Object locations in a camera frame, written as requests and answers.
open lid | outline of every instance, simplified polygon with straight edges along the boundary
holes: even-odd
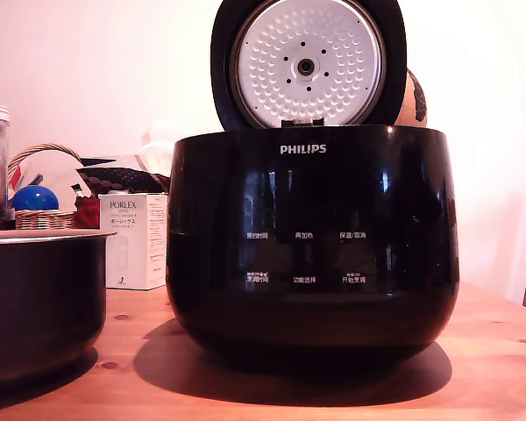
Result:
[[[225,130],[392,125],[402,108],[397,0],[224,0],[210,53]]]

white perforated plate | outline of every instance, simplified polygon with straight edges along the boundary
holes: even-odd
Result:
[[[310,60],[304,75],[299,64]],[[232,86],[256,125],[318,120],[362,122],[382,84],[383,43],[374,22],[352,0],[278,0],[255,11],[238,35]]]

blue ball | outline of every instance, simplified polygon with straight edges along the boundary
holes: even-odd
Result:
[[[27,186],[15,194],[11,205],[16,211],[57,211],[59,199],[47,187]]]

white box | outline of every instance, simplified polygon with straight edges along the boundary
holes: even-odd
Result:
[[[117,232],[107,239],[106,286],[158,288],[166,283],[167,196],[100,195],[100,229]]]

wooden table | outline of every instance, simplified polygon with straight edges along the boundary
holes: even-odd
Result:
[[[462,284],[438,340],[367,378],[249,375],[203,359],[164,288],[108,292],[96,351],[4,396],[0,420],[526,420],[526,309]]]

